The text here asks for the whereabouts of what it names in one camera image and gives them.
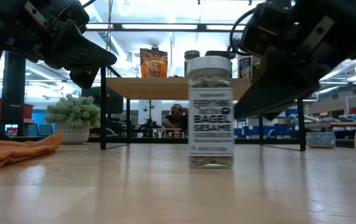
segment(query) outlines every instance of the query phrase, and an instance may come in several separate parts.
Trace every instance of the orange cloth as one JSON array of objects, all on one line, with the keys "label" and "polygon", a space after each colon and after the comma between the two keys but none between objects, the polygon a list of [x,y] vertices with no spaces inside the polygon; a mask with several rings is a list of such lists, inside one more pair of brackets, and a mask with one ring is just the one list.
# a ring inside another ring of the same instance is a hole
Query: orange cloth
[{"label": "orange cloth", "polygon": [[40,141],[0,141],[0,167],[55,152],[62,140],[62,134],[53,134]]}]

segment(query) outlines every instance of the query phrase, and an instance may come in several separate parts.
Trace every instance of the jar label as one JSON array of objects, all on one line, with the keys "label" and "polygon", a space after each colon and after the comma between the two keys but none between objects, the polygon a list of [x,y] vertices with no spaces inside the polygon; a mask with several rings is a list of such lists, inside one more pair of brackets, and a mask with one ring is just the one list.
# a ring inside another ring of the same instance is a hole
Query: jar label
[{"label": "jar label", "polygon": [[189,89],[189,156],[232,156],[232,88]]}]

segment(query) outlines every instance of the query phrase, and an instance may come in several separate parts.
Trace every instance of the cable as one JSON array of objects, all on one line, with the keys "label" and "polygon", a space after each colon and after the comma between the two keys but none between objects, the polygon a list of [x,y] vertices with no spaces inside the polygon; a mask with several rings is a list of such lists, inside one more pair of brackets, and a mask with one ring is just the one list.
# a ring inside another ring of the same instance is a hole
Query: cable
[{"label": "cable", "polygon": [[90,4],[94,3],[96,0],[89,0],[87,3],[83,5],[83,8],[89,6]]},{"label": "cable", "polygon": [[253,14],[255,12],[255,8],[251,9],[249,11],[247,11],[246,13],[244,13],[242,16],[239,17],[239,19],[234,23],[232,30],[229,33],[229,48],[228,49],[232,49],[233,53],[236,53],[238,55],[242,55],[242,56],[250,56],[250,53],[243,53],[240,52],[238,47],[236,46],[236,44],[233,42],[233,33],[236,30],[236,27],[244,20],[246,19],[248,16],[250,16],[251,14]]}]

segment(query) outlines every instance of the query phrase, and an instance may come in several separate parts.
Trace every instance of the bottle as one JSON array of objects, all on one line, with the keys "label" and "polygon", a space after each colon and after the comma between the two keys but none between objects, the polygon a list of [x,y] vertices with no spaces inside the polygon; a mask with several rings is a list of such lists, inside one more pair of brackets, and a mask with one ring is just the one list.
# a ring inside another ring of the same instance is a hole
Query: bottle
[{"label": "bottle", "polygon": [[225,57],[198,57],[188,64],[191,167],[233,166],[231,75],[231,61]]},{"label": "bottle", "polygon": [[188,50],[185,52],[184,57],[185,57],[184,76],[185,78],[187,78],[188,62],[194,58],[200,57],[200,52],[198,52],[197,50]]}]

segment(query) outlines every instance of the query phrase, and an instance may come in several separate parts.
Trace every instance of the person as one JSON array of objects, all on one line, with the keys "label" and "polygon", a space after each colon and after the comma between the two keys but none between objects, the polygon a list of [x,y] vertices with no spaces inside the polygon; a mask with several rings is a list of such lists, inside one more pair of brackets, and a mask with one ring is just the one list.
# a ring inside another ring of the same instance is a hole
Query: person
[{"label": "person", "polygon": [[180,128],[181,131],[188,129],[188,108],[180,104],[174,104],[171,107],[171,114],[164,117],[162,125],[165,128]]}]

